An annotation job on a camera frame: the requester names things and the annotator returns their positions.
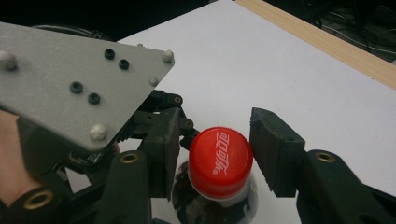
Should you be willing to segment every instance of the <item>bolt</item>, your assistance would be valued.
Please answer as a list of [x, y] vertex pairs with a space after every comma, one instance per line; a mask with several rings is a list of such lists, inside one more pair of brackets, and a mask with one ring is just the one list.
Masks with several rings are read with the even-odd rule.
[[174, 56], [172, 50], [170, 50], [170, 49], [163, 52], [163, 61], [165, 63], [171, 63], [172, 60], [174, 60], [174, 57], [175, 56]]
[[156, 77], [151, 77], [148, 81], [148, 83], [152, 86], [152, 87], [156, 87], [159, 83], [158, 78]]
[[88, 96], [88, 102], [90, 102], [91, 105], [99, 105], [100, 103], [100, 95], [98, 93], [91, 93]]
[[83, 86], [80, 82], [72, 82], [70, 84], [70, 91], [73, 93], [82, 93]]
[[105, 125], [98, 123], [91, 127], [90, 138], [95, 141], [102, 141], [106, 138]]
[[10, 52], [0, 50], [0, 67], [8, 71], [17, 67], [17, 58]]
[[119, 62], [120, 69], [127, 70], [129, 68], [129, 63], [125, 59], [120, 60]]
[[106, 49], [105, 50], [105, 58], [109, 60], [113, 60], [114, 56], [116, 56], [116, 52], [113, 49]]

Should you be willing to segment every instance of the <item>bottle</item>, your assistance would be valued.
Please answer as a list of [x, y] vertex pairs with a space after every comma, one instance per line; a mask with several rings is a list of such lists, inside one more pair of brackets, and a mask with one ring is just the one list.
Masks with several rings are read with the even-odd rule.
[[252, 149], [241, 133], [223, 127], [199, 133], [172, 190], [180, 222], [250, 223], [258, 205], [252, 163]]

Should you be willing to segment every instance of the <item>person's hand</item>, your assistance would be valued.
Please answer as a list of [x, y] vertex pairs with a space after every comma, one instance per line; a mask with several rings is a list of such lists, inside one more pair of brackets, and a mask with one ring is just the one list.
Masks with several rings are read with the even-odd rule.
[[0, 200], [10, 206], [20, 196], [40, 187], [24, 168], [17, 116], [0, 110]]

